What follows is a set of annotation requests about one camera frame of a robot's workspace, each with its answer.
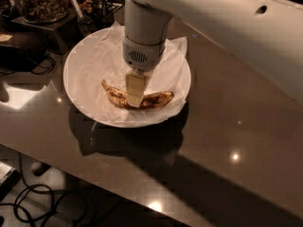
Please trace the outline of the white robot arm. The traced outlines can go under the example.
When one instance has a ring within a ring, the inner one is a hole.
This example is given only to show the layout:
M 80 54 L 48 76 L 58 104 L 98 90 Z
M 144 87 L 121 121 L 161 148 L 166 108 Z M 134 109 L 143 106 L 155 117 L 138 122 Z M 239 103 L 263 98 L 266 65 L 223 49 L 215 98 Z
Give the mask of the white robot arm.
M 288 0 L 125 0 L 125 61 L 159 62 L 175 16 L 303 103 L 303 8 Z

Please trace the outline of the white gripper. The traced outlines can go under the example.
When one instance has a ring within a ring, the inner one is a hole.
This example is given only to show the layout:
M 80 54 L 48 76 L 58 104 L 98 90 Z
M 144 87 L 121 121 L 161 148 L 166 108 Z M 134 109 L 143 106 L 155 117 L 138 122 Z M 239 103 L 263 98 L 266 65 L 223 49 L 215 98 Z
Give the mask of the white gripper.
M 127 102 L 130 106 L 139 108 L 144 92 L 148 86 L 153 70 L 161 61 L 165 43 L 142 45 L 125 37 L 122 41 L 122 56 L 124 61 L 133 68 L 126 75 Z

